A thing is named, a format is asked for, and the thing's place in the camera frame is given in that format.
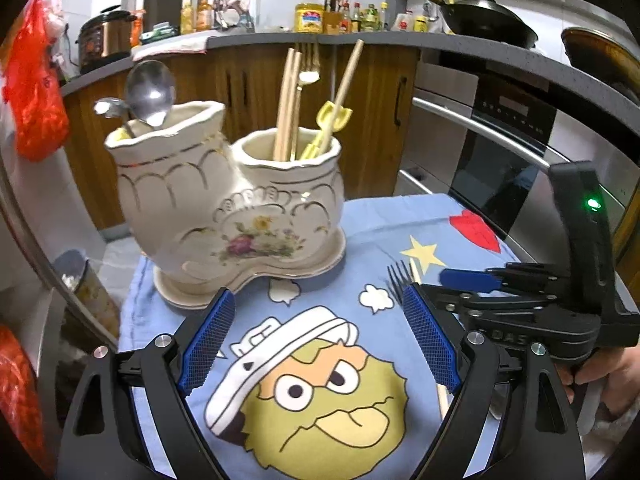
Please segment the right hand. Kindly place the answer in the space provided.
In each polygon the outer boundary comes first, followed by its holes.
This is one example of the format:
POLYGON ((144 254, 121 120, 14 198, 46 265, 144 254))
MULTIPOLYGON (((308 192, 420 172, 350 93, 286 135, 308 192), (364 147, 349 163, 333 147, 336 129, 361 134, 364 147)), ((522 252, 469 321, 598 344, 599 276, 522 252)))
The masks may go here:
POLYGON ((638 398, 640 389, 639 346, 598 350, 575 373, 567 365, 556 364, 568 402, 574 401, 572 385, 605 378, 601 402, 615 418, 622 416, 638 398))

